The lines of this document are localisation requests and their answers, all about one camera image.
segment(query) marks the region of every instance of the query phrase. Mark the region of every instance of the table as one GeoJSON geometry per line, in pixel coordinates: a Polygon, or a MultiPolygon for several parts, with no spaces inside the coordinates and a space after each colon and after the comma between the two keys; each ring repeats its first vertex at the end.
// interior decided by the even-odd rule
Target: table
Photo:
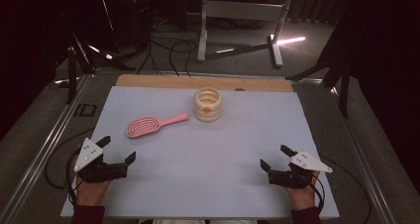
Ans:
{"type": "MultiPolygon", "coordinates": [[[[177,82],[176,84],[178,84],[178,86],[185,86],[186,83],[189,83],[188,81],[201,81],[207,78],[213,79],[213,77],[216,76],[217,78],[226,79],[226,82],[217,83],[224,84],[223,86],[230,86],[229,81],[234,80],[241,82],[241,87],[248,90],[253,87],[249,87],[239,79],[243,78],[243,76],[202,76],[205,77],[193,76],[192,78],[188,78],[177,77],[174,76],[173,73],[169,73],[160,78],[159,84],[166,86],[165,84],[171,83],[172,81],[182,81],[177,82]]],[[[49,119],[44,119],[44,121],[41,122],[37,120],[40,123],[33,123],[33,120],[30,120],[30,123],[27,124],[27,127],[29,127],[28,129],[25,129],[26,127],[24,127],[24,129],[18,128],[18,131],[22,131],[19,133],[20,137],[23,137],[26,141],[31,141],[30,144],[32,145],[39,143],[39,146],[35,148],[34,154],[36,155],[34,156],[31,165],[28,166],[27,171],[24,173],[22,180],[17,180],[15,182],[13,182],[13,180],[8,180],[11,183],[16,183],[16,188],[11,189],[11,195],[9,197],[5,196],[5,199],[8,199],[9,201],[4,203],[5,205],[7,204],[7,206],[2,209],[2,214],[0,215],[0,220],[2,220],[2,222],[60,223],[67,221],[65,218],[63,219],[60,217],[62,204],[67,198],[66,192],[52,188],[40,176],[40,173],[43,171],[46,159],[51,156],[52,150],[55,150],[60,146],[58,151],[53,154],[53,158],[49,165],[49,174],[53,182],[62,184],[63,168],[65,168],[66,159],[69,154],[74,152],[74,150],[83,143],[83,140],[86,137],[92,137],[92,128],[98,123],[100,113],[103,110],[110,88],[117,83],[120,84],[121,79],[119,78],[122,77],[128,78],[124,79],[125,84],[136,82],[136,77],[134,75],[121,76],[121,73],[109,73],[108,71],[98,72],[95,76],[88,74],[83,75],[79,80],[78,93],[72,104],[64,107],[67,93],[66,90],[59,90],[58,93],[53,94],[53,97],[48,98],[49,103],[62,105],[61,107],[58,107],[55,114],[50,115],[43,113],[43,110],[45,109],[45,105],[43,105],[39,109],[36,108],[35,111],[37,111],[37,114],[42,114],[43,117],[49,119]],[[84,112],[77,109],[82,107],[86,107],[84,112]],[[39,129],[32,128],[34,124],[39,124],[46,128],[48,128],[50,124],[50,128],[40,132],[39,129]],[[29,133],[28,131],[32,131],[31,129],[34,129],[37,133],[29,133]]],[[[154,77],[155,76],[145,76],[143,83],[154,83],[154,77]]],[[[281,78],[255,76],[247,78],[257,78],[258,83],[254,83],[254,86],[257,87],[281,87],[280,83],[276,83],[277,80],[282,81],[281,78]]],[[[231,89],[239,87],[235,84],[231,86],[231,89]]],[[[319,81],[317,80],[292,82],[292,88],[299,96],[318,154],[322,156],[322,161],[324,163],[334,169],[334,171],[328,173],[327,176],[334,194],[334,200],[340,209],[340,218],[331,219],[329,222],[362,222],[362,220],[367,218],[369,211],[369,202],[366,194],[348,173],[328,160],[325,160],[330,159],[331,161],[337,162],[337,164],[342,165],[352,175],[359,178],[365,175],[364,168],[368,168],[365,163],[361,163],[360,156],[357,155],[357,152],[354,155],[354,149],[359,149],[357,140],[354,135],[352,135],[349,124],[343,120],[342,115],[337,109],[336,95],[331,93],[329,89],[319,86],[319,81]]],[[[27,146],[29,143],[20,142],[22,140],[20,137],[16,137],[19,143],[12,143],[13,149],[23,149],[23,151],[29,149],[31,147],[27,146]]],[[[126,155],[128,155],[128,153],[123,152],[122,157],[117,159],[116,162],[120,162],[126,155]]],[[[105,153],[105,157],[110,158],[110,155],[105,153]]],[[[277,161],[273,161],[273,164],[271,161],[268,162],[270,165],[277,163],[277,161]]],[[[13,166],[12,169],[16,170],[17,165],[18,164],[14,163],[11,164],[10,167],[13,166]]],[[[369,177],[375,178],[375,173],[370,173],[369,177]]],[[[112,186],[119,181],[127,182],[129,180],[116,180],[116,182],[112,183],[112,186]]],[[[367,180],[366,184],[372,186],[377,184],[377,182],[371,183],[367,180]]],[[[262,182],[262,185],[266,186],[267,183],[264,181],[262,182]]],[[[381,223],[376,211],[381,211],[380,215],[383,216],[383,212],[386,210],[380,209],[380,207],[376,208],[376,206],[373,206],[372,208],[373,210],[371,211],[369,222],[381,223]]],[[[128,218],[107,218],[107,222],[129,224],[132,223],[133,220],[128,218]]],[[[289,223],[289,219],[281,217],[276,219],[276,223],[289,223]]]]}
{"type": "MultiPolygon", "coordinates": [[[[289,216],[291,206],[284,190],[268,184],[260,168],[260,159],[274,168],[287,168],[289,158],[282,156],[280,142],[291,148],[304,148],[316,156],[300,102],[288,82],[123,75],[116,84],[92,140],[111,135],[113,142],[104,149],[105,162],[116,163],[133,150],[137,151],[138,159],[129,167],[129,176],[115,181],[108,190],[104,200],[107,216],[155,219],[289,216]],[[186,122],[133,140],[120,129],[136,113],[135,117],[158,111],[166,117],[188,104],[192,106],[194,91],[210,85],[220,89],[224,97],[224,114],[214,123],[201,123],[190,113],[186,122]],[[255,113],[247,116],[250,108],[255,113]],[[270,124],[279,127],[267,129],[270,124]]],[[[338,210],[325,174],[320,179],[328,200],[321,216],[337,217],[338,210]]],[[[68,202],[61,215],[72,215],[68,202]]]]}

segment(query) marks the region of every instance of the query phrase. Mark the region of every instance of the white desk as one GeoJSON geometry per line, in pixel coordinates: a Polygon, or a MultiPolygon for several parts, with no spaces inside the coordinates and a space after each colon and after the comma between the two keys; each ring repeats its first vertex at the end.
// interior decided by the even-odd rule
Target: white desk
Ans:
{"type": "Polygon", "coordinates": [[[283,5],[251,4],[239,2],[224,2],[202,0],[201,6],[201,34],[198,45],[198,61],[204,61],[206,58],[207,44],[207,17],[231,18],[231,19],[249,19],[277,22],[274,35],[268,35],[269,47],[272,49],[275,65],[283,66],[281,53],[277,44],[278,37],[283,26],[286,13],[291,0],[285,0],[283,5]]]}
{"type": "MultiPolygon", "coordinates": [[[[159,84],[165,86],[165,80],[159,84]]],[[[206,81],[206,78],[179,79],[188,80],[206,81]]],[[[210,81],[218,79],[209,78],[207,82],[210,81]]],[[[219,81],[225,86],[229,79],[219,81]]],[[[254,82],[268,84],[265,80],[254,82]]],[[[275,80],[268,82],[278,84],[275,80]]],[[[237,85],[247,87],[246,82],[237,85]]],[[[195,91],[195,88],[113,87],[92,140],[111,136],[111,143],[104,149],[106,163],[119,163],[133,151],[137,151],[137,159],[129,167],[127,178],[111,184],[104,200],[105,215],[142,219],[289,216],[291,205],[285,191],[268,183],[260,159],[273,168],[286,170],[289,158],[280,151],[281,144],[317,157],[297,95],[221,90],[224,98],[221,118],[202,123],[192,113],[195,91]],[[190,115],[188,121],[162,127],[138,139],[129,139],[125,134],[128,123],[136,118],[154,115],[164,119],[184,111],[190,115]]],[[[326,191],[321,217],[338,217],[325,174],[320,179],[326,191]]],[[[71,215],[71,204],[66,201],[61,216],[71,215]]]]}

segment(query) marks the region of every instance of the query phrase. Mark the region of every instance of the black cable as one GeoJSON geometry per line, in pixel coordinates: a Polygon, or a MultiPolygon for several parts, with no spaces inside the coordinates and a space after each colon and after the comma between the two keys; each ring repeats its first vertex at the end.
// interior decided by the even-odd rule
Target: black cable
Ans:
{"type": "Polygon", "coordinates": [[[160,43],[158,43],[158,42],[156,42],[156,41],[154,41],[152,39],[151,39],[151,42],[154,43],[154,44],[156,44],[157,46],[160,46],[160,47],[162,47],[162,48],[164,48],[166,50],[169,50],[169,63],[170,63],[170,66],[175,71],[176,75],[178,75],[178,76],[179,76],[179,73],[178,73],[178,71],[176,70],[176,68],[174,66],[174,63],[173,63],[173,60],[172,60],[172,54],[173,53],[188,54],[188,58],[186,60],[186,63],[185,63],[184,68],[185,68],[185,72],[188,74],[188,76],[191,76],[191,74],[188,71],[188,63],[189,63],[189,60],[191,59],[192,52],[194,52],[195,49],[197,48],[197,45],[194,42],[187,41],[187,40],[182,40],[182,39],[177,39],[177,38],[153,38],[153,39],[177,40],[178,42],[176,42],[175,44],[173,44],[170,48],[167,47],[167,46],[165,46],[165,45],[162,45],[162,44],[160,44],[160,43]],[[178,50],[176,50],[175,47],[178,46],[178,45],[180,45],[180,44],[187,44],[188,50],[186,50],[186,51],[178,51],[178,50]]]}
{"type": "Polygon", "coordinates": [[[81,182],[73,189],[73,191],[75,191],[80,185],[82,185],[84,183],[84,180],[82,179],[81,182]]]}
{"type": "Polygon", "coordinates": [[[332,161],[331,159],[326,158],[325,156],[322,156],[321,154],[319,154],[319,156],[327,161],[329,161],[330,163],[334,164],[335,166],[339,167],[340,169],[342,169],[344,172],[346,172],[358,185],[359,187],[362,189],[362,191],[364,192],[366,198],[367,198],[367,203],[368,203],[368,212],[367,212],[367,217],[364,221],[364,224],[368,223],[368,220],[370,219],[370,215],[371,215],[371,203],[370,203],[370,198],[368,195],[368,192],[366,191],[366,189],[364,188],[364,186],[359,182],[359,180],[351,173],[349,172],[346,168],[344,168],[343,166],[340,166],[339,164],[337,164],[336,162],[332,161]]]}
{"type": "Polygon", "coordinates": [[[72,136],[72,137],[70,137],[70,138],[66,139],[65,141],[63,141],[62,143],[58,144],[58,145],[55,147],[55,149],[52,151],[52,153],[50,154],[49,158],[47,159],[46,165],[44,166],[44,178],[46,179],[46,181],[47,181],[47,183],[48,183],[49,185],[51,185],[52,187],[58,188],[58,189],[63,189],[63,190],[65,190],[65,186],[60,186],[60,185],[57,185],[57,184],[53,183],[53,182],[50,180],[49,175],[48,175],[48,167],[49,167],[49,165],[50,165],[50,160],[52,159],[52,157],[53,157],[53,155],[55,154],[55,152],[56,152],[56,151],[58,151],[58,149],[59,149],[59,148],[61,148],[64,144],[68,143],[69,141],[71,141],[71,140],[73,140],[73,139],[77,138],[78,136],[81,136],[81,135],[83,135],[83,134],[85,134],[85,133],[91,132],[91,131],[93,131],[94,129],[95,129],[95,127],[93,127],[93,128],[89,128],[89,129],[87,129],[87,130],[85,130],[85,131],[82,131],[82,132],[80,132],[80,133],[77,133],[76,135],[74,135],[74,136],[72,136]]]}
{"type": "Polygon", "coordinates": [[[315,191],[315,193],[318,195],[318,198],[319,198],[319,203],[318,203],[318,207],[317,207],[317,209],[318,209],[318,214],[320,214],[321,213],[321,211],[322,211],[322,208],[324,207],[324,198],[325,198],[325,192],[324,192],[324,185],[321,185],[322,186],[322,190],[323,190],[323,193],[324,193],[324,197],[321,195],[321,193],[318,191],[318,189],[315,187],[315,185],[314,184],[312,184],[312,180],[311,181],[309,181],[309,180],[306,180],[306,178],[304,177],[304,176],[302,176],[302,174],[300,174],[300,173],[298,173],[298,172],[294,172],[293,174],[296,174],[296,175],[298,175],[300,178],[302,178],[303,180],[305,180],[305,181],[307,181],[308,182],[308,185],[312,188],[312,189],[314,189],[314,191],[315,191]]]}
{"type": "Polygon", "coordinates": [[[150,57],[152,59],[152,68],[155,70],[157,75],[162,75],[160,69],[158,68],[157,63],[155,62],[155,58],[152,56],[152,43],[149,41],[149,47],[150,47],[150,57]]]}
{"type": "Polygon", "coordinates": [[[150,49],[150,44],[148,42],[147,47],[146,47],[146,51],[148,52],[148,55],[146,56],[146,58],[143,60],[142,64],[140,65],[139,69],[137,70],[136,74],[139,74],[140,70],[142,70],[143,66],[145,66],[146,62],[148,61],[149,57],[151,56],[151,49],[150,49]]]}
{"type": "Polygon", "coordinates": [[[74,157],[77,156],[79,153],[80,151],[73,152],[68,158],[67,165],[65,166],[65,187],[68,192],[68,200],[73,206],[76,204],[76,194],[74,192],[74,189],[71,187],[72,180],[70,177],[70,169],[74,157]]]}

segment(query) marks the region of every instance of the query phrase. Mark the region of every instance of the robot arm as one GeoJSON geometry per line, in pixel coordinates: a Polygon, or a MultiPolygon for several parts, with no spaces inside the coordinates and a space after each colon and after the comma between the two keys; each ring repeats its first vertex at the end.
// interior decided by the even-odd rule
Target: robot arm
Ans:
{"type": "Polygon", "coordinates": [[[281,151],[290,157],[290,170],[288,171],[272,170],[265,161],[261,160],[261,167],[268,174],[268,181],[271,184],[291,188],[305,188],[312,182],[312,172],[314,170],[333,171],[306,152],[297,153],[285,145],[281,145],[281,151]]]}
{"type": "Polygon", "coordinates": [[[136,152],[130,154],[123,163],[108,165],[103,162],[102,148],[111,142],[105,137],[97,144],[85,139],[80,149],[74,171],[86,182],[103,182],[106,180],[127,177],[128,166],[136,160],[136,152]]]}

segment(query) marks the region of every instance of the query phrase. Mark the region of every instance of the white tabletop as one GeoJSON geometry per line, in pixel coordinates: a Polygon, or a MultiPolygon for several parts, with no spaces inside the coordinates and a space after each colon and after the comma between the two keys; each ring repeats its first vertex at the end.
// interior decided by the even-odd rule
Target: white tabletop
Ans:
{"type": "MultiPolygon", "coordinates": [[[[92,140],[111,136],[108,164],[133,151],[128,177],[114,180],[103,205],[106,216],[122,218],[272,219],[289,216],[290,201],[268,183],[260,159],[287,170],[284,144],[318,158],[296,93],[220,91],[223,114],[213,123],[193,114],[196,89],[113,87],[92,140]],[[164,120],[187,112],[189,120],[130,139],[127,125],[138,118],[164,120]]],[[[321,217],[338,217],[324,173],[326,201],[321,217]]],[[[61,216],[72,216],[66,201],[61,216]]]]}

